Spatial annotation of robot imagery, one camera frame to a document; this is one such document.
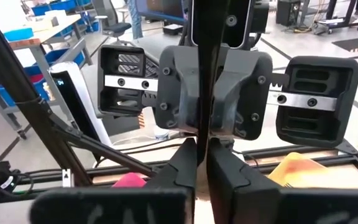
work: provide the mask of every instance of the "black cable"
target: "black cable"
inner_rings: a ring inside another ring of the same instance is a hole
[[[142,152],[152,152],[152,151],[157,151],[157,150],[161,150],[161,149],[166,149],[169,147],[177,147],[177,146],[181,146],[181,144],[171,144],[171,145],[167,145],[167,146],[160,146],[160,147],[155,147],[155,148],[151,148],[151,149],[144,149],[144,150],[139,150],[139,151],[134,151],[134,152],[127,152],[127,155],[131,155],[131,154],[138,154],[138,153],[142,153]],[[96,164],[95,164],[95,168],[98,168],[100,163],[102,163],[103,161],[107,160],[108,158],[103,158],[101,160],[99,160]]]
[[[8,197],[17,198],[17,197],[26,196],[26,195],[31,193],[32,189],[34,188],[34,180],[33,180],[33,178],[31,177],[30,174],[24,173],[24,174],[11,174],[11,175],[16,176],[16,177],[22,176],[22,177],[28,178],[30,180],[30,187],[27,190],[25,190],[23,194],[14,194],[14,193],[10,193],[10,192],[8,192],[8,191],[6,191],[4,189],[0,189],[1,194],[5,195],[5,196],[8,196]]]
[[[255,45],[259,42],[260,38],[261,38],[262,34],[260,33],[256,33],[256,36],[255,36],[255,39],[254,39],[254,42],[251,44],[251,48],[255,47]]]
[[[62,169],[44,169],[44,170],[35,170],[35,171],[30,171],[30,172],[26,172],[25,174],[39,174],[39,173],[43,173],[43,172],[61,172]]]
[[[186,36],[187,36],[187,29],[188,29],[188,21],[185,21],[183,28],[182,28],[182,32],[181,32],[181,37],[179,40],[179,46],[184,46],[185,45],[185,40],[186,40]]]
[[[139,151],[134,151],[134,152],[127,152],[126,154],[131,155],[131,154],[138,154],[138,153],[142,153],[142,152],[152,152],[152,151],[157,151],[160,149],[166,149],[166,148],[177,147],[177,146],[181,146],[181,144],[171,144],[171,145],[167,145],[167,146],[155,147],[152,149],[144,149],[144,150],[139,150]]]
[[[259,167],[259,163],[258,163],[258,161],[255,159],[254,156],[251,156],[250,154],[247,154],[247,153],[245,153],[245,152],[236,151],[236,150],[234,150],[234,149],[231,149],[231,151],[232,151],[233,153],[238,154],[238,155],[244,156],[244,158],[245,158],[245,157],[251,158],[251,159],[255,162],[256,167]]]

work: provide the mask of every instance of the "floor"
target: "floor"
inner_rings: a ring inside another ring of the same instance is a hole
[[[338,14],[343,14],[342,4],[339,3]],[[153,24],[143,23],[144,35],[153,35],[161,33],[161,23]],[[285,28],[275,24],[275,14],[269,15],[267,30],[269,34],[262,36],[261,41],[257,44],[260,51],[267,52],[273,59],[275,72],[284,72],[289,60],[297,55],[317,55],[326,57],[347,57],[354,58],[358,62],[358,52],[348,52],[332,44],[334,41],[358,38],[356,29],[338,29],[333,34],[323,34],[315,36],[313,34],[290,34],[284,32]],[[129,30],[121,40],[131,40],[132,34]],[[92,53],[94,63],[98,61],[98,54],[95,51],[102,43],[108,44],[114,42],[113,39],[105,39],[100,34],[91,34],[87,36],[87,46]],[[59,107],[53,107],[53,111],[63,117]],[[275,126],[276,106],[267,106],[265,115],[264,129],[272,129]],[[28,122],[20,114],[16,114],[19,122],[26,127]],[[11,163],[15,169],[22,172],[58,168],[57,163],[48,153],[45,146],[34,133],[33,129],[27,132],[27,140],[20,140],[17,134],[3,120],[0,115],[0,158]],[[356,100],[352,109],[349,125],[346,131],[346,139],[358,148],[358,90]],[[94,163],[93,156],[90,152],[81,149],[75,150],[80,161],[85,167],[91,167]],[[15,202],[0,204],[0,224],[2,223],[28,223],[27,212],[31,202]]]

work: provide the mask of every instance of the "monitor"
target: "monitor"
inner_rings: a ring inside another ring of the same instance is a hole
[[[141,16],[183,25],[182,0],[135,0],[136,8]]]

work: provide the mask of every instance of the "blue tray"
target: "blue tray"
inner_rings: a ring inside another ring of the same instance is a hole
[[[23,28],[5,32],[4,36],[8,41],[18,41],[31,38],[34,36],[34,33],[31,28]]]
[[[75,0],[68,0],[68,1],[62,1],[62,2],[55,2],[50,4],[50,8],[52,10],[70,10],[74,9],[76,7],[76,1]],[[35,6],[31,8],[34,12],[35,16],[43,16],[45,15],[45,12],[49,11],[49,7],[47,4],[41,5],[41,6]]]

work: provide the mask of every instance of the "table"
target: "table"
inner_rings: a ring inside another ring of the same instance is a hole
[[[78,43],[70,48],[70,50],[65,55],[78,55],[79,52],[83,52],[85,56],[85,62],[89,65],[92,65],[91,57],[86,49],[85,40],[81,39],[81,31],[76,22],[81,19],[81,16],[78,14],[66,16],[66,18],[60,19],[60,24],[55,26],[51,29],[41,30],[38,32],[34,32],[34,36],[26,39],[26,40],[19,40],[14,42],[9,42],[9,45],[12,47],[12,50],[19,50],[19,49],[30,49],[32,52],[35,61],[37,62],[38,66],[42,74],[44,75],[45,81],[48,83],[49,88],[51,89],[55,100],[49,103],[50,106],[53,105],[60,105],[62,111],[67,116],[69,121],[73,121],[71,116],[70,110],[68,109],[67,105],[65,104],[62,95],[60,94],[55,82],[52,80],[51,76],[49,75],[49,64],[45,58],[45,52],[42,47],[42,44],[45,44],[47,41],[54,39],[56,34],[59,34],[63,29],[66,29],[69,26],[73,26],[74,33],[78,39]],[[73,60],[74,58],[65,57],[66,61]],[[14,106],[8,106],[5,101],[0,96],[0,113],[4,117],[4,119],[12,126],[12,128],[17,131],[20,136],[23,134],[22,126],[17,122],[16,117],[14,116],[14,112],[19,111],[19,109]]]

